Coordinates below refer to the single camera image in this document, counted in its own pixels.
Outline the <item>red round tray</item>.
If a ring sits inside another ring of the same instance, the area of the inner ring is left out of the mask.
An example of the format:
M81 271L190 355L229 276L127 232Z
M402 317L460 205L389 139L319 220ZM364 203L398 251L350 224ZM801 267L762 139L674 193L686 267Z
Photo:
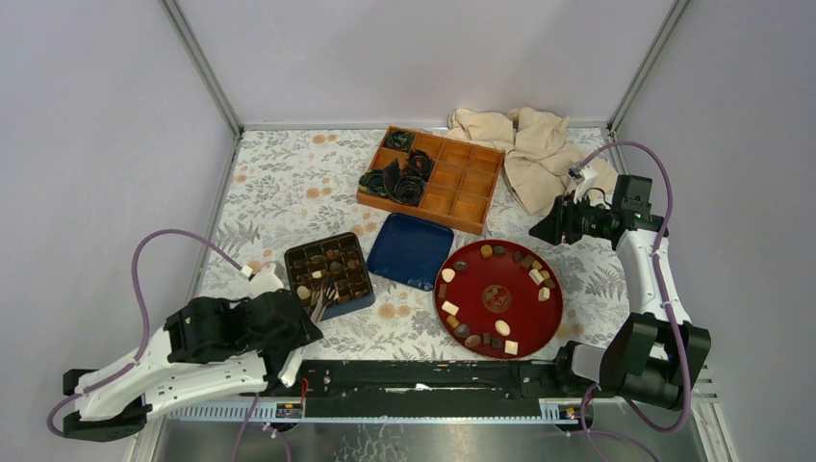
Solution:
M495 360L531 356L556 337L564 296L554 269L521 244L483 240L454 251L434 281L434 310L458 346Z

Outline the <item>blue tin lid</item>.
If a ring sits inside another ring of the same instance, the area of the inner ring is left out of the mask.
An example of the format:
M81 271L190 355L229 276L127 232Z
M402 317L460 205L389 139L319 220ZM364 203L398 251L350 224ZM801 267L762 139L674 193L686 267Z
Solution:
M386 217L367 258L369 272L431 292L447 259L453 231L440 224L393 213Z

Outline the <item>silver serving tongs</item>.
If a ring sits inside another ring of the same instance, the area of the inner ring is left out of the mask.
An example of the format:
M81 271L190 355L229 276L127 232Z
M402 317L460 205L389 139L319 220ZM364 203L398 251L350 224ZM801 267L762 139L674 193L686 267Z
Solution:
M337 296L338 290L335 279L335 276L326 276L320 283L319 295L312 314L310 315L310 320L314 324L317 324L322 320L326 308L335 300ZM306 350L313 342L314 341L311 341L306 346L300 346L289 353L283 367L277 375L280 383L286 388L291 388L296 382L297 374L304 359Z

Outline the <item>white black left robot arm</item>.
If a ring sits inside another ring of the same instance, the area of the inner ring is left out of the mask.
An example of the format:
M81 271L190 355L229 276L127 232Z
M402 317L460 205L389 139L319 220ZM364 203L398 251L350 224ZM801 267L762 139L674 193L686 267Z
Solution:
M64 373L72 412L58 434L111 442L172 411L241 394L297 386L306 346L322 339L324 304L308 310L286 290L238 299L201 296L166 319L129 356L102 370Z

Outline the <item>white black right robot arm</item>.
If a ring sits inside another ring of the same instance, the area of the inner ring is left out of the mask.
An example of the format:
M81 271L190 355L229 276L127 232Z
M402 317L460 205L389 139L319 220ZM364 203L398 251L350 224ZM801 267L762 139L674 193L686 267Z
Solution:
M711 349L708 330L684 311L668 262L665 219L651 211L652 181L618 178L610 203L589 198L596 176L575 173L576 188L554 199L529 234L548 244L584 237L607 240L624 270L630 313L611 343L600 348L570 341L559 348L551 374L561 395L574 397L590 383L613 396L679 411Z

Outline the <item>blue chocolate tin box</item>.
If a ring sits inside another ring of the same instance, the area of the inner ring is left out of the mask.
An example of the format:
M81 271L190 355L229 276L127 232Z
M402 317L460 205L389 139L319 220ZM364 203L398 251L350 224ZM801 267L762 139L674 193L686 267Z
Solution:
M322 316L325 320L368 308L375 301L362 247L351 232L289 248L284 268L307 313L318 304L322 282L334 291Z

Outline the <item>beige crumpled cloth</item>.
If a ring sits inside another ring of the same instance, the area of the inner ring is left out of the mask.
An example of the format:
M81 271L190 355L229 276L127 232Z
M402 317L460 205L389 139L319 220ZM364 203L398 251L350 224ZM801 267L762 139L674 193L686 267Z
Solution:
M511 193L529 214L546 215L556 196L575 189L569 168L589 155L568 140L569 122L529 107L506 115L460 108L449 116L446 136L502 150Z

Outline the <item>orange wooden divided box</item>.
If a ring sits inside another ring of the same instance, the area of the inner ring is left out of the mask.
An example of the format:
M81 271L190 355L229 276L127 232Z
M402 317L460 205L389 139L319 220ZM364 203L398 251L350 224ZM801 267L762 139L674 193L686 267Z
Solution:
M423 150L434 160L431 177L425 182L421 204L416 207L401 205L391 198L380 198L359 191L357 201L390 213L402 213L475 235L481 234L503 165L504 153L417 129L391 126L386 134L395 129L413 131L415 138L411 150ZM404 169L411 150L401 152L384 148L382 141L385 135L375 149L367 170L383 168L392 160L399 160L401 176L407 176Z

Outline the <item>floral tablecloth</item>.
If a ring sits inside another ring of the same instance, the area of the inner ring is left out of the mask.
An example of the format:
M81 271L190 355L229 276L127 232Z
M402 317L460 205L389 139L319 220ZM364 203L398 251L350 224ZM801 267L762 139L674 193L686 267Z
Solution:
M255 270L282 263L285 252L345 232L369 251L386 219L356 198L360 176L383 138L380 130L248 131L223 201L215 240ZM609 243L584 238L551 246L528 235L536 218L499 180L483 235L522 244L549 264L565 297L550 359L574 340L606 346L628 316L622 267ZM309 355L327 360L470 360L445 332L430 293L374 276L374 303L324 321Z

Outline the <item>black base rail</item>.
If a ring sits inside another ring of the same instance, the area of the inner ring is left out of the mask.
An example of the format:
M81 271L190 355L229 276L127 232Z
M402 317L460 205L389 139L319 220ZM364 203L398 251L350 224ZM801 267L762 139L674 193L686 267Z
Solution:
M264 358L260 369L247 372L261 383L263 397L348 400L378 395L426 397L433 392L490 392L506 399L575 398L589 380L558 361L403 361L305 360L285 385L275 370L282 363Z

